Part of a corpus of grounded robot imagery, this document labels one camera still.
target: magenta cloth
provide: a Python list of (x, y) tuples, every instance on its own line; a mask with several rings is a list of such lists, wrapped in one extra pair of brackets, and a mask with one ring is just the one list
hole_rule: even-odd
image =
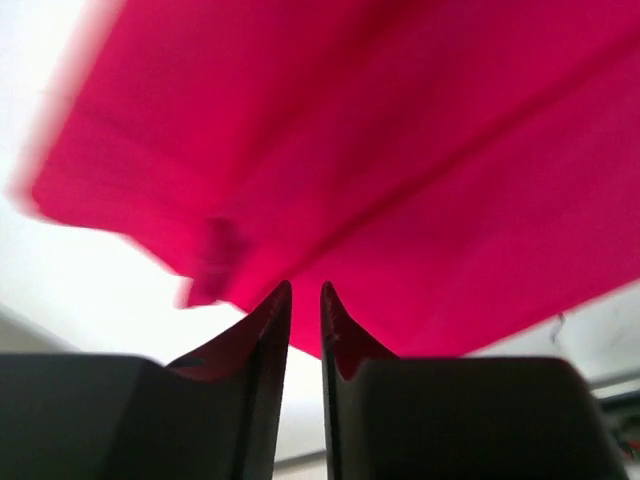
[(327, 279), (464, 354), (640, 277), (640, 2), (129, 0), (31, 182), (312, 354)]

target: pink fabric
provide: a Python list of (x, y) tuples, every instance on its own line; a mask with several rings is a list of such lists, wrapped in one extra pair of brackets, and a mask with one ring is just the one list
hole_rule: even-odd
[(640, 277), (637, 0), (129, 0), (30, 189), (193, 279), (457, 355)]

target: black plastic part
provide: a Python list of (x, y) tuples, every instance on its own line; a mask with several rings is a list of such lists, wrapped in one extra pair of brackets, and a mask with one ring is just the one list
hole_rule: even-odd
[(0, 478), (270, 479), (290, 325), (283, 283), (168, 368), (0, 355)]
[(555, 359), (398, 359), (322, 291), (332, 480), (625, 479), (599, 408)]

